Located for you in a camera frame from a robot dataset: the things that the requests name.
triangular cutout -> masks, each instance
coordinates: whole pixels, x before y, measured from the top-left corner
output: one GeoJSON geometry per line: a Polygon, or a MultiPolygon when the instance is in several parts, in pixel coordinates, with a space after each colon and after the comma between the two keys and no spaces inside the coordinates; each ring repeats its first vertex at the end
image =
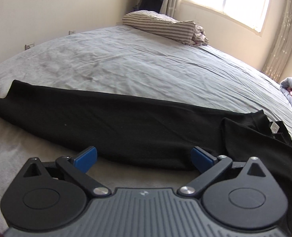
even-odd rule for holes
{"type": "Polygon", "coordinates": [[[251,167],[249,168],[247,174],[253,175],[253,176],[265,177],[265,173],[262,171],[261,167],[257,163],[251,164],[251,167]]]}
{"type": "Polygon", "coordinates": [[[26,170],[23,177],[32,177],[32,176],[38,176],[41,175],[41,172],[39,171],[36,164],[31,164],[29,168],[26,170]]]}

ribbed surface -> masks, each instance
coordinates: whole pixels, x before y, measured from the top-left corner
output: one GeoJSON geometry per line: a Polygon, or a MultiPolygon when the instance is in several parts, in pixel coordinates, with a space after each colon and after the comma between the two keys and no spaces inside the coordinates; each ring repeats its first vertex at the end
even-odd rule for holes
{"type": "Polygon", "coordinates": [[[95,199],[73,224],[49,233],[10,229],[6,237],[280,237],[232,232],[210,221],[194,199],[177,197],[171,189],[118,189],[114,196],[95,199]]]}

care label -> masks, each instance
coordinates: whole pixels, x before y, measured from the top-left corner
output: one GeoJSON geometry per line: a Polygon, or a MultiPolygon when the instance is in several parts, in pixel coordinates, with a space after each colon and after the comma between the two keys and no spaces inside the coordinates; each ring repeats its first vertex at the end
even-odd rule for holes
{"type": "Polygon", "coordinates": [[[272,125],[270,126],[270,129],[271,129],[272,133],[274,133],[274,134],[276,134],[278,132],[279,128],[280,128],[279,125],[276,124],[275,122],[273,122],[272,125]]]}

bed sheet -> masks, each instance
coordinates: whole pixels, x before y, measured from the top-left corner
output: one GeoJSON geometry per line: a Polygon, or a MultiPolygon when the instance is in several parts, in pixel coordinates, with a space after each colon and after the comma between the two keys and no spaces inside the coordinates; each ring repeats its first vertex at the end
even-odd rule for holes
{"type": "MultiPolygon", "coordinates": [[[[0,98],[14,79],[33,85],[142,96],[236,112],[263,109],[292,136],[292,108],[279,85],[210,46],[190,47],[128,26],[40,44],[0,64],[0,98]]],[[[29,157],[54,161],[72,151],[0,119],[0,199],[29,157]]],[[[115,187],[177,188],[198,175],[121,165],[103,159],[88,174],[115,187]]],[[[7,225],[0,212],[0,231],[7,225]]]]}

black pants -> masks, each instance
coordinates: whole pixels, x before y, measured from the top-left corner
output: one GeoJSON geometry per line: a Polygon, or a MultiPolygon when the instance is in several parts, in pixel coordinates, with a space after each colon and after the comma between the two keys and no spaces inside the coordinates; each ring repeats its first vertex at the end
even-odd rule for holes
{"type": "Polygon", "coordinates": [[[131,165],[193,170],[193,146],[234,161],[259,157],[289,200],[292,232],[292,140],[282,122],[273,136],[263,111],[236,113],[127,95],[64,90],[14,81],[0,117],[80,152],[131,165]]]}

